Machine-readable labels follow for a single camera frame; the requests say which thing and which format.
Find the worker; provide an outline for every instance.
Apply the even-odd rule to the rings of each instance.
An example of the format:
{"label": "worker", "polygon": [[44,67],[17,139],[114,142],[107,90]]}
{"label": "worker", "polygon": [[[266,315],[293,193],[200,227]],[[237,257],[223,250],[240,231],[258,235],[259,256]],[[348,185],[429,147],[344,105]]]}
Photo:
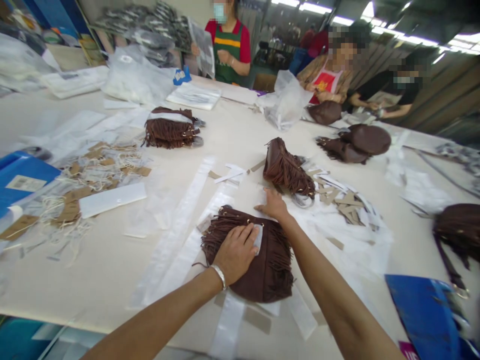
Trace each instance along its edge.
{"label": "worker", "polygon": [[310,28],[305,32],[303,37],[301,38],[300,41],[300,47],[298,47],[295,50],[295,54],[293,55],[293,60],[290,63],[290,67],[288,70],[290,72],[297,76],[297,74],[303,69],[300,69],[302,66],[305,57],[308,56],[308,50],[310,48],[310,45],[312,44],[312,40],[314,39],[315,36],[315,25],[311,24]]}
{"label": "worker", "polygon": [[332,38],[332,54],[322,54],[298,75],[305,90],[311,91],[311,104],[333,101],[343,104],[353,77],[355,55],[370,42],[370,27],[366,22],[352,24]]}
{"label": "worker", "polygon": [[[205,30],[211,34],[215,56],[215,80],[239,85],[242,77],[250,73],[250,33],[239,17],[240,0],[214,0],[213,14]],[[195,43],[191,52],[198,56],[200,50]]]}
{"label": "worker", "polygon": [[405,116],[412,108],[423,78],[432,63],[433,48],[419,48],[410,53],[396,71],[381,71],[349,98],[355,108],[374,111],[381,119],[393,119]]}
{"label": "worker", "polygon": [[[357,294],[289,214],[282,196],[274,189],[265,192],[266,204],[255,209],[277,220],[285,231],[300,271],[344,359],[405,360]],[[209,267],[146,307],[107,335],[82,360],[155,358],[182,325],[222,291],[221,275],[229,286],[247,272],[258,250],[254,246],[257,235],[253,223],[233,228],[213,261],[218,272]]]}

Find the barcode sticker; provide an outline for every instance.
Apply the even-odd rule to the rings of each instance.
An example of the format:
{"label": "barcode sticker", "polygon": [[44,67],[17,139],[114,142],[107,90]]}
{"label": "barcode sticker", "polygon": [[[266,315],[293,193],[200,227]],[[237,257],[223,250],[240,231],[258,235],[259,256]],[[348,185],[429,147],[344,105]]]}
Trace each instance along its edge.
{"label": "barcode sticker", "polygon": [[45,180],[17,175],[8,183],[7,186],[5,186],[5,188],[34,193],[43,188],[46,183],[47,182]]}

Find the green apron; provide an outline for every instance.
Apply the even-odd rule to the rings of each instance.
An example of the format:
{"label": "green apron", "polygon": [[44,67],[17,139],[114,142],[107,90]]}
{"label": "green apron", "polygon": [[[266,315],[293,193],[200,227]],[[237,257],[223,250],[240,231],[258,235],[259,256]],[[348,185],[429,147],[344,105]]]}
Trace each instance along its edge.
{"label": "green apron", "polygon": [[215,55],[215,79],[222,83],[239,85],[242,77],[237,74],[231,64],[220,63],[218,51],[227,50],[235,59],[240,61],[240,42],[242,39],[243,25],[237,34],[221,32],[220,25],[216,26],[213,53]]}

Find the hand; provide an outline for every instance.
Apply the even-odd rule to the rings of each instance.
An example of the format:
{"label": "hand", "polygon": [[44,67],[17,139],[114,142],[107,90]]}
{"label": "hand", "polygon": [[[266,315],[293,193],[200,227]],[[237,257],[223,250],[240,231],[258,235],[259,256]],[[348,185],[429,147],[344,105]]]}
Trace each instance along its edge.
{"label": "hand", "polygon": [[317,86],[313,82],[311,82],[305,87],[305,90],[314,93],[316,88]]}
{"label": "hand", "polygon": [[380,104],[377,104],[376,102],[369,102],[368,108],[373,111],[377,111],[380,108]]}
{"label": "hand", "polygon": [[259,230],[251,222],[247,226],[234,227],[216,253],[214,265],[217,265],[225,276],[226,286],[240,279],[249,269],[250,263],[259,250],[254,247]]}
{"label": "hand", "polygon": [[324,101],[333,101],[334,99],[334,94],[332,94],[330,91],[316,91],[315,92],[316,98],[318,99],[319,102],[324,102]]}
{"label": "hand", "polygon": [[218,50],[216,53],[221,63],[232,65],[232,55],[227,50]]}
{"label": "hand", "polygon": [[266,205],[257,205],[254,209],[277,221],[288,216],[289,211],[282,195],[275,189],[264,188],[263,190],[266,193]]}
{"label": "hand", "polygon": [[197,46],[196,43],[192,42],[191,43],[191,53],[195,56],[199,56],[200,55],[200,49],[199,47]]}

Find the red shirt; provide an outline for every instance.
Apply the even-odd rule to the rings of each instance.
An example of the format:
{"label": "red shirt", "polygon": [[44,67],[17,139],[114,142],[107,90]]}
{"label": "red shirt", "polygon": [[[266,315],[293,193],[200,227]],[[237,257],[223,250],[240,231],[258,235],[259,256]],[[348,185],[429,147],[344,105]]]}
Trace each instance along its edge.
{"label": "red shirt", "polygon": [[312,44],[312,40],[314,39],[314,36],[315,36],[315,31],[313,31],[312,29],[309,29],[305,33],[305,35],[303,35],[303,37],[301,38],[300,47],[302,49],[309,49],[310,45]]}
{"label": "red shirt", "polygon": [[[238,34],[240,31],[240,26],[242,23],[237,20],[235,28],[233,29],[232,33]],[[208,31],[211,34],[211,43],[215,44],[215,34],[217,33],[217,26],[218,23],[215,20],[210,20],[205,27],[205,31]],[[252,61],[252,55],[250,51],[250,33],[249,29],[245,25],[241,29],[240,35],[240,60],[241,63],[250,63]]]}
{"label": "red shirt", "polygon": [[326,30],[320,31],[313,37],[310,48],[308,49],[308,56],[316,58],[322,52],[325,46],[325,53],[329,51],[329,32]]}

